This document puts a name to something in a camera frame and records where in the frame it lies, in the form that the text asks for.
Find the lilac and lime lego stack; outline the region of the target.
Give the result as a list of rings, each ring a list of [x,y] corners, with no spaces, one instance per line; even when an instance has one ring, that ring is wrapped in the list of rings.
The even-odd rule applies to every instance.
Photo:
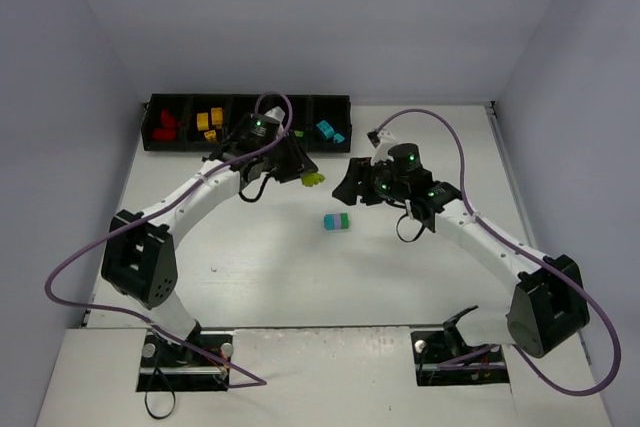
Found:
[[[319,172],[310,172],[300,178],[304,187],[314,187],[325,181],[325,176]]]

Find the orange butterfly lego block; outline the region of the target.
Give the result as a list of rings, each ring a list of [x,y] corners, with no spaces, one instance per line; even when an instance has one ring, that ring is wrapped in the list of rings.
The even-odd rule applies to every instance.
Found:
[[[221,107],[214,107],[210,112],[211,125],[214,128],[221,128],[224,123],[224,109]]]

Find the teal flower lego block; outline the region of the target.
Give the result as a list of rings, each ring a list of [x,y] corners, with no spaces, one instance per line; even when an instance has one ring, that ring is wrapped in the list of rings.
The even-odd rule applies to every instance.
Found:
[[[324,141],[330,141],[335,135],[334,128],[326,120],[318,122],[316,124],[316,129]]]

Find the small orange lego brick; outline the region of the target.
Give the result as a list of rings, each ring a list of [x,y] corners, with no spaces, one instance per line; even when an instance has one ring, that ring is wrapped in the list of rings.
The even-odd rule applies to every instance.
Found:
[[[204,134],[204,140],[208,143],[216,143],[217,142],[217,133],[215,130],[206,131]]]

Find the teal lilac green lego stack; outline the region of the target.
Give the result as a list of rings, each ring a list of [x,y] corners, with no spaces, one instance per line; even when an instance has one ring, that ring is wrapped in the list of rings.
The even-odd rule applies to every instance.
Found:
[[[347,213],[326,214],[323,218],[323,227],[326,231],[347,230],[350,228],[350,219]]]

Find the yellow long lego brick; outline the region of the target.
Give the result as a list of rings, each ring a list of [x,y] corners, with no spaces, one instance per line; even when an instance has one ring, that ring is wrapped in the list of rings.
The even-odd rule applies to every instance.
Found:
[[[208,112],[199,112],[196,115],[196,127],[197,127],[197,130],[200,132],[205,132],[210,129]]]

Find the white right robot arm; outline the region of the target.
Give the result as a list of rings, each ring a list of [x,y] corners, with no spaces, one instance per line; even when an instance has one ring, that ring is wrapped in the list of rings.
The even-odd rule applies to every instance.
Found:
[[[482,313],[472,306],[443,325],[454,354],[490,344],[514,344],[542,358],[590,321],[582,283],[568,256],[551,258],[520,245],[500,229],[472,216],[461,191],[437,181],[421,164],[412,143],[381,146],[385,158],[354,157],[332,195],[342,203],[387,203],[404,210],[430,231],[455,244],[511,294],[507,313]]]

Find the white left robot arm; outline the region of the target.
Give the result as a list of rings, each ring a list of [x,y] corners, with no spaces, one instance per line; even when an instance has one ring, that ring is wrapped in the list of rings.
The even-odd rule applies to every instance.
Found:
[[[245,115],[174,192],[140,212],[122,210],[112,219],[101,276],[136,302],[168,341],[193,342],[200,330],[175,292],[176,250],[183,238],[221,203],[242,197],[256,180],[300,181],[305,187],[323,182],[316,164],[284,127],[279,107]]]

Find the red legos in bin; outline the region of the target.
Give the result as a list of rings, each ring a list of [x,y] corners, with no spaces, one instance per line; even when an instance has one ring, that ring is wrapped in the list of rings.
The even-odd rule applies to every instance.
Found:
[[[162,109],[159,125],[152,130],[151,138],[156,142],[174,142],[178,136],[180,122],[167,108]]]

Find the black divided bin row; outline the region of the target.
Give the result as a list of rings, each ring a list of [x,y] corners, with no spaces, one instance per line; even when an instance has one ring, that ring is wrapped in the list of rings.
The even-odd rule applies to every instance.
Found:
[[[311,153],[338,154],[351,151],[352,121],[351,99],[347,95],[306,95],[288,96],[293,115],[291,130],[301,147]],[[156,152],[205,152],[214,144],[226,138],[246,114],[254,111],[258,101],[256,94],[167,94],[155,93],[144,105],[141,126],[142,146],[146,151]],[[210,112],[214,107],[224,109],[224,123],[221,128],[211,125]],[[174,142],[156,142],[151,138],[152,130],[159,125],[162,109],[169,109],[180,122],[178,136]],[[208,143],[196,127],[196,115],[209,113],[210,129],[217,133],[217,142]],[[334,144],[332,139],[324,141],[316,129],[316,124],[326,120],[345,137],[342,144]],[[297,138],[295,131],[303,131],[304,138]]]

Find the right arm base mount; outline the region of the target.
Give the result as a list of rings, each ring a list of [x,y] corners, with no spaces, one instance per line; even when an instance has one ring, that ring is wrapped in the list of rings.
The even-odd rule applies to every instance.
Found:
[[[418,387],[507,385],[510,376],[499,346],[468,347],[439,329],[412,329],[410,340]]]

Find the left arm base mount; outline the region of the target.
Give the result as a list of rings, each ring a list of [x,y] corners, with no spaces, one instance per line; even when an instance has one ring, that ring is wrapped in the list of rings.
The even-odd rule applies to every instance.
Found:
[[[229,369],[220,362],[146,332],[137,392],[224,392],[228,388]]]

